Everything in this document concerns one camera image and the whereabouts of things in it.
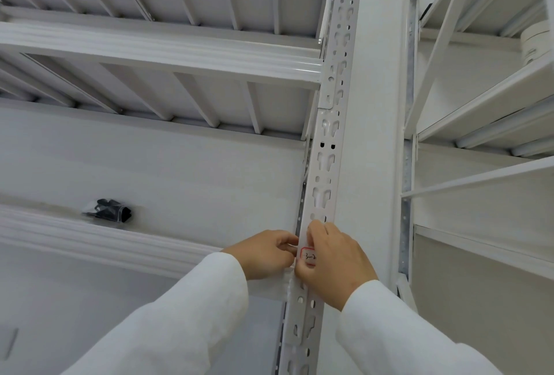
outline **white cylindrical container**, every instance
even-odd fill
[[[521,33],[523,66],[545,55],[551,48],[550,26],[547,20],[531,25]]]

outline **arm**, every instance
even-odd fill
[[[295,273],[341,311],[337,341],[364,374],[500,374],[483,355],[455,344],[383,286],[358,243],[335,225],[315,220],[307,235],[317,264],[312,268],[300,260]]]
[[[248,308],[246,281],[294,262],[298,238],[264,231],[208,255],[128,316],[63,375],[202,375]]]

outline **perforated metal post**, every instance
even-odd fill
[[[314,219],[331,222],[335,218],[359,3],[360,0],[334,0],[331,10],[300,223],[299,254],[307,245],[306,230],[309,223]],[[322,317],[323,301],[293,277],[287,298],[278,371],[280,375],[316,373]]]

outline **forearm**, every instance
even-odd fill
[[[483,355],[454,343],[377,280],[350,296],[336,337],[366,374],[500,374]]]
[[[204,374],[247,308],[248,288],[238,261],[225,253],[208,255],[64,375]]]

